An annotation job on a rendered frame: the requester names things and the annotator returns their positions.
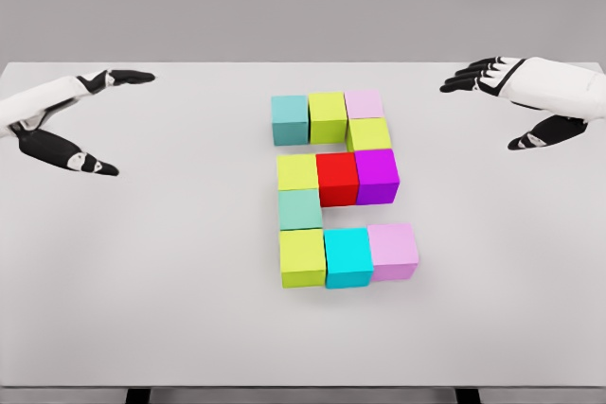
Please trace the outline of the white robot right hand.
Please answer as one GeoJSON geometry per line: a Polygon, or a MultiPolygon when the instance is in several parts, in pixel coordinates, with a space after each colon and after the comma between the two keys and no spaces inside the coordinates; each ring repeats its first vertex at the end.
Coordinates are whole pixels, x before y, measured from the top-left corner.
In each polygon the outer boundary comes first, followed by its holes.
{"type": "Polygon", "coordinates": [[[509,150],[541,149],[584,134],[606,120],[606,74],[542,57],[495,56],[473,61],[445,79],[439,91],[479,91],[549,114],[513,138],[509,150]]]}

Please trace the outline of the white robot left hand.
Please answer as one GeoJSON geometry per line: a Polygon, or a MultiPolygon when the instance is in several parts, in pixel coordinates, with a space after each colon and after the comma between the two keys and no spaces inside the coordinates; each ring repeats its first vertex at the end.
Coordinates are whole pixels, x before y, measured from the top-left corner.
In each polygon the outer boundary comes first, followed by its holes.
{"type": "Polygon", "coordinates": [[[149,72],[103,69],[85,75],[65,76],[0,99],[0,139],[14,137],[19,150],[42,163],[73,172],[115,177],[119,170],[99,160],[72,141],[46,131],[44,124],[58,112],[84,97],[109,87],[139,85],[155,80],[149,72]]]}

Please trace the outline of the pale pink cube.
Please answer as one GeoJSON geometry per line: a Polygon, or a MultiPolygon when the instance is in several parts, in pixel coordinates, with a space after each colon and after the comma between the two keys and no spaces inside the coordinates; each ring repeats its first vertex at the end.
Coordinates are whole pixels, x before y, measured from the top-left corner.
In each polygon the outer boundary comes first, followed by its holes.
{"type": "Polygon", "coordinates": [[[348,90],[344,92],[349,119],[384,117],[383,101],[378,90],[348,90]]]}

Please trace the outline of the yellow-green cube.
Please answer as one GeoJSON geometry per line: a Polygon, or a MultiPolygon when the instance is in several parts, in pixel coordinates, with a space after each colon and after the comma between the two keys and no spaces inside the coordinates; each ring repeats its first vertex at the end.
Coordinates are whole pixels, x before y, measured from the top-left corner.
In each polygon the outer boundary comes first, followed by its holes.
{"type": "Polygon", "coordinates": [[[310,142],[313,145],[343,143],[348,114],[343,92],[311,93],[308,96],[310,142]]]}
{"type": "Polygon", "coordinates": [[[327,276],[324,231],[281,231],[279,266],[283,289],[324,287],[327,276]]]}
{"type": "Polygon", "coordinates": [[[276,158],[279,191],[318,189],[316,155],[278,155],[276,158]]]}
{"type": "Polygon", "coordinates": [[[354,118],[348,122],[347,151],[391,149],[387,122],[383,117],[354,118]]]}

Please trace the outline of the purple cube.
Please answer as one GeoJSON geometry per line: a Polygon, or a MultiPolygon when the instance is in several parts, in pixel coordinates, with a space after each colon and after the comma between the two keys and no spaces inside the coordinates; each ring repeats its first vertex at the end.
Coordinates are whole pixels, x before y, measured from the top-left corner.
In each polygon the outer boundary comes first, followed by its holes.
{"type": "Polygon", "coordinates": [[[390,204],[397,196],[400,175],[392,149],[354,152],[359,179],[357,205],[390,204]]]}

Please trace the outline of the orchid pink cube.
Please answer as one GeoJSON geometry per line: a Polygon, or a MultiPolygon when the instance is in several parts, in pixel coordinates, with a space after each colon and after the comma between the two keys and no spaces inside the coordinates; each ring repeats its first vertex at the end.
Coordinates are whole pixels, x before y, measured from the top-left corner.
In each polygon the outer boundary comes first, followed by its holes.
{"type": "Polygon", "coordinates": [[[410,279],[419,264],[419,253],[410,223],[370,224],[367,226],[374,267],[371,280],[410,279]]]}

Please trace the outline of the red cube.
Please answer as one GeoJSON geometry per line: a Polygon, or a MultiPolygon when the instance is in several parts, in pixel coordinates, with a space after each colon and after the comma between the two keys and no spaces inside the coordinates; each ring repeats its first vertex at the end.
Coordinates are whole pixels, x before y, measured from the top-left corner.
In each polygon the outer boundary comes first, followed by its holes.
{"type": "Polygon", "coordinates": [[[356,204],[360,183],[353,152],[317,154],[316,168],[322,207],[356,204]]]}

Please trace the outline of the dull teal blue cube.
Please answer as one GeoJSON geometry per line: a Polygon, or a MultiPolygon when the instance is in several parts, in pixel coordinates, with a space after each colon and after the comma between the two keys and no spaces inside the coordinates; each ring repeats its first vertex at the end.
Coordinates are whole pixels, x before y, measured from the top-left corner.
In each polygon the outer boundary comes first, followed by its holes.
{"type": "Polygon", "coordinates": [[[272,133],[275,146],[309,143],[309,110],[306,96],[271,97],[272,133]]]}

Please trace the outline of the bright cyan cube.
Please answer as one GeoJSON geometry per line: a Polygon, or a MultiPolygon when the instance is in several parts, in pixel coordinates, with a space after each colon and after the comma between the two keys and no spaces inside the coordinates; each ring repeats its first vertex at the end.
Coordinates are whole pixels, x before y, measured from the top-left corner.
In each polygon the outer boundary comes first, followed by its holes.
{"type": "Polygon", "coordinates": [[[369,285],[374,273],[368,231],[365,227],[324,231],[328,289],[369,285]]]}

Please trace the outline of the mint green cube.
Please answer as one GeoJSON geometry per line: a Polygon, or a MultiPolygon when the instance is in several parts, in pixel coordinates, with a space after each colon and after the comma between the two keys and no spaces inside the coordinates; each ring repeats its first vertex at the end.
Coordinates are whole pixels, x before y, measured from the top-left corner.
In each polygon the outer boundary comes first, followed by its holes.
{"type": "Polygon", "coordinates": [[[319,191],[316,188],[279,191],[278,217],[281,231],[321,229],[319,191]]]}

